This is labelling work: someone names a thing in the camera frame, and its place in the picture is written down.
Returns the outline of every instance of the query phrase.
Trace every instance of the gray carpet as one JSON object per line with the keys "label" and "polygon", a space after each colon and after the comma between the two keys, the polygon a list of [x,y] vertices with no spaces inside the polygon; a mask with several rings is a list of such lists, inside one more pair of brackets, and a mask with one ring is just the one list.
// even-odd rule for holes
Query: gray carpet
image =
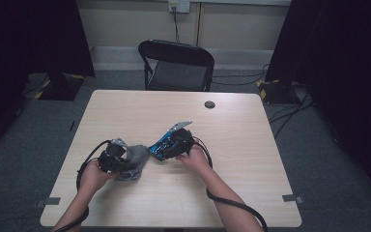
{"label": "gray carpet", "polygon": [[[214,75],[254,74],[261,71],[215,71]],[[39,84],[44,74],[31,75],[26,89]],[[258,93],[256,77],[216,77],[212,92]],[[98,71],[83,83],[75,101],[38,101],[26,95],[22,113],[0,138],[0,231],[48,231],[40,225],[39,199],[50,194],[74,133],[96,89],[141,90],[142,71]],[[303,98],[305,89],[298,89]],[[311,103],[307,98],[304,105]],[[265,105],[269,118],[291,112],[287,106]],[[284,120],[271,124],[274,133]],[[299,228],[270,231],[371,231],[371,183],[359,165],[335,143],[330,124],[315,106],[297,114],[276,138],[299,204]],[[83,228],[82,231],[162,231],[161,229]]]}

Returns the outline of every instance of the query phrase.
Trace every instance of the light wood table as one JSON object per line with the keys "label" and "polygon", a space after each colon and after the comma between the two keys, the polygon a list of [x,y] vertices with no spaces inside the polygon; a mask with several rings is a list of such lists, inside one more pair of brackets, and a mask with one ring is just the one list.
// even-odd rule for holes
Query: light wood table
{"label": "light wood table", "polygon": [[[300,226],[297,203],[282,198],[292,190],[257,95],[119,90],[93,93],[50,194],[60,203],[45,206],[41,224],[53,226],[66,211],[76,194],[76,170],[102,141],[122,137],[129,146],[151,146],[176,122],[189,120],[185,128],[207,145],[214,170],[269,227]],[[222,227],[205,189],[178,160],[150,157],[140,180],[106,183],[82,225]]]}

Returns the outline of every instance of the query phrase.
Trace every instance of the black folding chair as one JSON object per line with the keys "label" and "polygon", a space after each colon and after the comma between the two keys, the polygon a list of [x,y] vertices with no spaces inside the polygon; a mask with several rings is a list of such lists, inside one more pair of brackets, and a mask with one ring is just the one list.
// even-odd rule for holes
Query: black folding chair
{"label": "black folding chair", "polygon": [[[204,48],[150,40],[141,43],[138,51],[144,61],[146,90],[210,91],[214,58]],[[157,61],[154,69],[149,60]]]}

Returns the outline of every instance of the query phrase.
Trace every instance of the person's left arm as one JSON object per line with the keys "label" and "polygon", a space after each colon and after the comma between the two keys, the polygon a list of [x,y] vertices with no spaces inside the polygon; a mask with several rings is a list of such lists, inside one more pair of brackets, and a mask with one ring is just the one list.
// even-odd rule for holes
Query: person's left arm
{"label": "person's left arm", "polygon": [[[76,196],[51,231],[56,231],[80,218],[85,213],[95,193],[104,186],[106,181],[118,176],[118,173],[107,174],[101,171],[97,160],[90,161],[83,172]],[[79,231],[79,229],[80,224],[68,231],[74,232]]]}

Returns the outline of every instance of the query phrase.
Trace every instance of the person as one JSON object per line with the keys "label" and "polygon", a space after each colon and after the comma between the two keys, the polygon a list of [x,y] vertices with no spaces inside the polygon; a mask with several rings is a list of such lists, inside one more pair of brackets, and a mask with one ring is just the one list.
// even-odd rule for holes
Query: person
{"label": "person", "polygon": [[[190,171],[195,172],[203,180],[208,190],[213,195],[244,204],[243,200],[209,166],[204,151],[200,146],[193,145],[188,156],[178,155],[176,159],[181,161]],[[119,174],[107,174],[102,172],[96,160],[90,161],[83,172],[80,188],[76,197],[53,227],[52,231],[56,231],[82,216],[94,194],[101,189],[108,180],[115,179],[118,176]],[[214,204],[226,231],[263,231],[260,223],[251,213],[238,207],[216,201],[214,201]],[[76,225],[69,231],[79,231],[79,228],[80,225]]]}

